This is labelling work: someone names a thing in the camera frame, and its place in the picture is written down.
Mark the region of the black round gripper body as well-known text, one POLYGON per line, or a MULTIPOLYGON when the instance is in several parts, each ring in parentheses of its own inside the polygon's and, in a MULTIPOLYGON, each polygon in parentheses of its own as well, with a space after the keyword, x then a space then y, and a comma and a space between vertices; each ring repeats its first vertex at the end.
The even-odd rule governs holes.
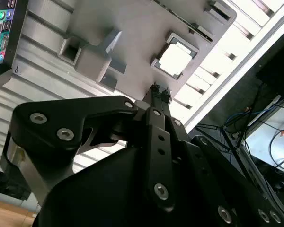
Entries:
POLYGON ((214 227, 189 162, 169 148, 125 148, 58 183, 36 227, 214 227))

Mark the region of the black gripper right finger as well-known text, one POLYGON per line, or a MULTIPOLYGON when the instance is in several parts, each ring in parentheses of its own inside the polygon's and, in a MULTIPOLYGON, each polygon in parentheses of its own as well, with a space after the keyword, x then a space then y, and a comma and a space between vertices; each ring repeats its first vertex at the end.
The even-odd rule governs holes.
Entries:
POLYGON ((169 91, 160 98, 170 133, 175 211, 180 222, 200 227, 284 227, 284 210, 251 164, 236 169, 204 136, 189 138, 170 116, 169 91))

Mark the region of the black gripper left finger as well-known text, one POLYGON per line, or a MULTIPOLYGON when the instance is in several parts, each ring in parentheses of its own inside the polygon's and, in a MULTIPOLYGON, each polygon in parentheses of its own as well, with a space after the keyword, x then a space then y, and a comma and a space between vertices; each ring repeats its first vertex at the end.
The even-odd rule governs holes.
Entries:
POLYGON ((27 186, 42 207, 58 183, 122 149, 171 149, 164 90, 153 84, 135 102, 103 96, 18 105, 1 158, 5 174, 27 186))

